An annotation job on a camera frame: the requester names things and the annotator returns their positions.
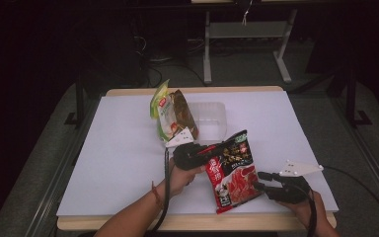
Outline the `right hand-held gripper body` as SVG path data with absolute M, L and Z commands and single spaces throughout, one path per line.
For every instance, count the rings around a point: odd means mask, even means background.
M 319 164 L 287 160 L 279 172 L 270 175 L 273 181 L 281 183 L 281 187 L 270 187 L 268 198 L 293 204 L 304 201 L 311 191 L 304 176 L 322 170 L 323 166 Z

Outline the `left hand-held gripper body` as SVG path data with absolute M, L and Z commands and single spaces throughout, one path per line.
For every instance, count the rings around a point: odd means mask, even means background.
M 182 170 L 190 170 L 205 164 L 196 164 L 193 158 L 202 152 L 195 152 L 197 143 L 194 142 L 190 130 L 188 128 L 178 132 L 171 140 L 166 143 L 167 148 L 173 148 L 173 159 L 175 165 Z

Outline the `clear plastic container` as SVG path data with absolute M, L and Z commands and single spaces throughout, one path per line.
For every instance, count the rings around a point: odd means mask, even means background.
M 195 140 L 197 143 L 210 145 L 225 139 L 227 116 L 223 103 L 189 103 L 189 109 L 198 128 L 198 137 Z

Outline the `red and black food packet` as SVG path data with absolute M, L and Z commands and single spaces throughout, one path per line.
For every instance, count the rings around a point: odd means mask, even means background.
M 224 143 L 221 149 L 203 152 L 211 154 L 205 170 L 213 189 L 217 214 L 262 194 L 253 186 L 253 182 L 257 182 L 259 178 L 248 133 L 242 130 L 221 143 Z

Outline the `gold and brown food packet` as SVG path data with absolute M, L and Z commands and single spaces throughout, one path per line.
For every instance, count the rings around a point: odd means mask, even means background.
M 199 131 L 190 111 L 190 107 L 184 94 L 177 90 L 170 94 L 173 100 L 174 114 L 180 130 L 188 128 L 194 139 L 198 138 Z

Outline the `white and green food packet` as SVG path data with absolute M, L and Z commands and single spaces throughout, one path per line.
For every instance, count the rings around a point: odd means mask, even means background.
M 161 140 L 170 141 L 178 131 L 173 98 L 169 92 L 169 81 L 162 83 L 150 102 L 150 117 L 157 121 L 157 131 Z

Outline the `person's right hand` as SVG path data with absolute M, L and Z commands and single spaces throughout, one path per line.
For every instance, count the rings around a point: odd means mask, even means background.
M 327 215 L 323 200 L 318 192 L 312 191 L 309 196 L 314 200 L 316 212 L 317 212 L 317 226 L 319 229 L 327 221 Z M 310 218 L 312 215 L 312 209 L 310 207 L 309 201 L 305 200 L 297 204 L 286 203 L 279 201 L 278 204 L 289 208 L 294 212 L 298 220 L 306 227 L 310 227 Z

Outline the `person's left hand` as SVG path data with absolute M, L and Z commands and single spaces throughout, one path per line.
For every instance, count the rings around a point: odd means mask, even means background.
M 169 180 L 164 179 L 158 186 L 157 191 L 161 198 L 165 198 L 166 185 L 169 184 L 169 198 L 179 195 L 185 186 L 190 184 L 197 174 L 205 171 L 204 166 L 196 167 L 188 171 L 182 170 L 175 165 L 174 159 L 169 161 Z

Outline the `white table cover sheet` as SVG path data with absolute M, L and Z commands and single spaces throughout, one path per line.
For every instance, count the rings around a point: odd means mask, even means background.
M 255 166 L 278 172 L 316 157 L 283 91 L 188 93 L 190 103 L 224 105 L 228 135 L 248 133 Z M 150 96 L 104 97 L 97 108 L 58 216 L 112 215 L 164 178 L 165 145 L 149 116 Z

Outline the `black metal stand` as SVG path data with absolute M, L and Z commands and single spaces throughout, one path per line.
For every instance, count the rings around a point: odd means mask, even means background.
M 75 101 L 76 101 L 76 112 L 70 113 L 65 120 L 65 124 L 75 125 L 79 127 L 85 117 L 85 104 L 84 104 L 84 83 L 83 78 L 79 76 L 75 83 Z
M 346 105 L 345 116 L 347 121 L 352 127 L 358 125 L 370 125 L 371 120 L 365 111 L 357 111 L 355 109 L 356 97 L 356 73 L 355 69 L 350 66 L 348 69 L 348 76 L 346 80 Z

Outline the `metal frame rail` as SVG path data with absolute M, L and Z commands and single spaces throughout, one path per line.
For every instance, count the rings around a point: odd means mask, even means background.
M 332 99 L 334 108 L 341 116 L 346 129 L 352 136 L 367 163 L 376 185 L 379 187 L 379 107 L 372 101 L 358 104 L 354 113 L 355 125 L 346 119 L 345 104 L 341 99 Z
M 24 237 L 55 237 L 56 212 L 82 149 L 100 100 L 85 100 L 84 117 L 76 124 L 65 121 L 79 106 L 72 100 L 62 100 L 51 115 L 27 166 L 27 181 L 36 197 L 32 217 Z

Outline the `white metal frame desk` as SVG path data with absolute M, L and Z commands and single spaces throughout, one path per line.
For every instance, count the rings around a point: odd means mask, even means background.
M 210 13 L 205 13 L 204 24 L 204 54 L 203 54 L 203 82 L 212 83 L 210 63 L 210 41 L 217 39 L 281 39 L 279 50 L 273 53 L 274 61 L 284 83 L 290 84 L 292 79 L 285 65 L 283 55 L 290 39 L 297 16 L 297 9 L 290 11 L 285 21 L 248 22 L 247 15 L 241 22 L 217 23 L 210 21 Z

